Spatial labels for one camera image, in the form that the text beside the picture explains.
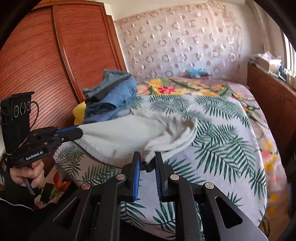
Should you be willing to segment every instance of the floral bedspread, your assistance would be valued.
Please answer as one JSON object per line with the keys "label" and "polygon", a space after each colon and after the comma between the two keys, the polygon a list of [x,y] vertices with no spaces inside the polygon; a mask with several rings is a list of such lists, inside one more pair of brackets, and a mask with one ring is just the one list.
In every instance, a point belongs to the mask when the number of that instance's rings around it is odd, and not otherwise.
{"label": "floral bedspread", "polygon": [[[183,95],[191,95],[192,97],[182,97]],[[244,114],[236,115],[230,109],[221,107],[226,103],[230,105],[233,103],[229,97],[241,103],[243,108],[241,109],[245,111]],[[184,115],[200,119],[198,135],[188,149],[178,153],[166,163],[172,165],[175,173],[186,177],[191,182],[198,184],[203,184],[206,181],[219,183],[222,180],[225,182],[225,185],[229,186],[228,191],[225,186],[222,188],[217,186],[256,225],[261,223],[259,227],[268,236],[272,233],[270,220],[276,216],[278,206],[286,201],[282,197],[287,180],[275,141],[256,100],[248,89],[240,84],[224,81],[161,78],[139,83],[138,96],[132,103],[129,103],[126,111],[129,108],[150,105],[154,108],[153,111],[170,112],[174,111],[176,106],[179,109],[184,108],[182,101],[181,106],[177,104],[180,99],[185,100],[184,103],[194,99],[195,105],[199,105],[204,112],[201,115],[200,112],[191,110],[191,107],[183,112]],[[207,117],[220,118],[222,124],[211,125]],[[257,149],[252,149],[244,138],[233,129],[233,126],[227,124],[227,118],[238,119],[245,128],[252,127],[251,130],[254,131],[258,142]],[[232,141],[236,145],[239,143],[240,148],[232,145]],[[226,164],[220,166],[222,161],[215,162],[213,154],[205,153],[206,149],[211,151],[211,146],[207,146],[207,144],[213,145],[212,147],[218,145],[224,146],[228,150],[237,150],[237,152],[232,151],[232,155],[227,157],[234,160],[233,166],[225,168]],[[72,142],[63,143],[54,158],[61,180],[72,179],[78,185],[84,182],[94,185],[100,184],[121,172],[120,168],[94,160]],[[141,172],[141,179],[145,178],[148,178],[148,174]],[[141,189],[145,192],[150,187],[145,186],[145,183],[141,183],[141,181],[140,185],[139,198],[141,199]],[[159,203],[156,188],[149,197],[142,198],[135,203],[122,203],[121,218],[154,235],[173,240],[175,233],[173,204]]]}

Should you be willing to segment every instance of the round metal pivot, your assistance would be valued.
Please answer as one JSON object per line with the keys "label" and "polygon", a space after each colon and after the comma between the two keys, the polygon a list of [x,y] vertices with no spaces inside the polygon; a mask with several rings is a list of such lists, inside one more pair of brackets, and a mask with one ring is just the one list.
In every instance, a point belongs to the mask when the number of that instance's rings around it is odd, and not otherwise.
{"label": "round metal pivot", "polygon": [[172,180],[179,180],[179,176],[177,174],[173,174],[170,176]]}
{"label": "round metal pivot", "polygon": [[123,174],[118,174],[117,176],[116,176],[116,179],[117,180],[123,180],[123,179],[125,179],[125,175],[123,175]]}
{"label": "round metal pivot", "polygon": [[81,188],[82,188],[83,190],[87,190],[87,189],[89,189],[90,187],[91,187],[91,185],[90,185],[89,183],[84,183],[84,184],[81,185]]}
{"label": "round metal pivot", "polygon": [[214,184],[212,184],[212,183],[206,183],[206,184],[205,184],[205,187],[206,187],[207,189],[213,189],[213,188],[214,188]]}

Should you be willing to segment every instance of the wooden wardrobe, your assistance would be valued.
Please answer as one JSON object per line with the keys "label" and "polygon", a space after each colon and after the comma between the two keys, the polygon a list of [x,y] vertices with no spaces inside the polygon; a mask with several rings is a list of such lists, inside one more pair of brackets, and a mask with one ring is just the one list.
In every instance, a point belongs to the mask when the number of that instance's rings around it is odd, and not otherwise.
{"label": "wooden wardrobe", "polygon": [[[104,69],[126,71],[112,17],[103,3],[55,1],[37,5],[0,51],[0,100],[35,91],[40,107],[34,128],[73,125],[72,109],[83,88]],[[37,108],[32,105],[31,120]]]}

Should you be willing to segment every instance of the yellow pillow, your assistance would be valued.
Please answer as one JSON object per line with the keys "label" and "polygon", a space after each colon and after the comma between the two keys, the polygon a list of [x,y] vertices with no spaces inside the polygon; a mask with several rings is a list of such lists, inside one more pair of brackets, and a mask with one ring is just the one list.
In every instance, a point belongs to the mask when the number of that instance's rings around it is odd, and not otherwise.
{"label": "yellow pillow", "polygon": [[73,115],[75,117],[74,125],[81,125],[84,120],[84,112],[85,112],[86,104],[83,101],[78,106],[73,109]]}

